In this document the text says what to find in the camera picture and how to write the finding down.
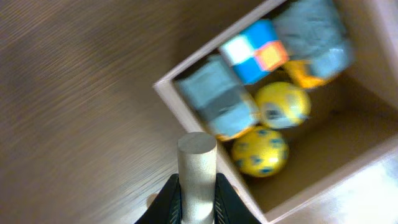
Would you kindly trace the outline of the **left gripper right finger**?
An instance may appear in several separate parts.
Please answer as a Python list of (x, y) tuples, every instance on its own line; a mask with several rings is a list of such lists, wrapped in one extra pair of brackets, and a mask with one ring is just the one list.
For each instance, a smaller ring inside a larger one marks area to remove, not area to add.
[(222, 173), (216, 174), (214, 209), (215, 224), (261, 224)]

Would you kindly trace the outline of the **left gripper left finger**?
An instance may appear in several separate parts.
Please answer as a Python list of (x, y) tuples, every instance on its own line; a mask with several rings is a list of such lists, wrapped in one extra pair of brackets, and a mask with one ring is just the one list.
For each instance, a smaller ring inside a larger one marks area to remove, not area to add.
[(136, 224), (181, 224), (182, 203), (178, 174), (172, 174)]

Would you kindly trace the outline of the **yellow wooden rattle drum toy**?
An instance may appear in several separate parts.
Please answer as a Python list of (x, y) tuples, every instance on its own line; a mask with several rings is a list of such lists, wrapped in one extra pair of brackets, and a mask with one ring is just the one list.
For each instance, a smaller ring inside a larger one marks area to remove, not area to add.
[(215, 223), (217, 140), (202, 132), (178, 140), (181, 223)]

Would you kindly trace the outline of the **yellow ball with blue letters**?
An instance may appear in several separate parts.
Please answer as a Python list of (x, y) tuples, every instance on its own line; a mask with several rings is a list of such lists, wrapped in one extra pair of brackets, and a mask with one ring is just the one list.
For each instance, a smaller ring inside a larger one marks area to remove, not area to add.
[(269, 177), (280, 172), (289, 157), (289, 146), (281, 133), (256, 126), (235, 140), (231, 158), (240, 172), (252, 177)]

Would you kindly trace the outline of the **yellow grey dump truck toy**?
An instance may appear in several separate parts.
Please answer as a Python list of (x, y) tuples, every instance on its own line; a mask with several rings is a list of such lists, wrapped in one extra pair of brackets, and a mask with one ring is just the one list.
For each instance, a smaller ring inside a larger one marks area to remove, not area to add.
[(206, 57), (174, 81), (206, 129), (221, 141), (238, 138), (259, 122), (259, 110), (222, 56)]

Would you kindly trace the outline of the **two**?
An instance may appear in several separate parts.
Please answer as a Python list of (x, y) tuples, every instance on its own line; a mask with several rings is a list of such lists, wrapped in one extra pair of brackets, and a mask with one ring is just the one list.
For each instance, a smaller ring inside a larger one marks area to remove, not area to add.
[(244, 85), (252, 85), (289, 61), (270, 20), (260, 19), (218, 47)]

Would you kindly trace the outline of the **yellow grey tanker truck toy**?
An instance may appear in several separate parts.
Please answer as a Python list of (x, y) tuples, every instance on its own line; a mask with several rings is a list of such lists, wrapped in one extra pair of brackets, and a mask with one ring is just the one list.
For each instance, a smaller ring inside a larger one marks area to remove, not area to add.
[(326, 85), (354, 61), (353, 47), (333, 1), (290, 1), (272, 23), (290, 57), (283, 68), (302, 88)]

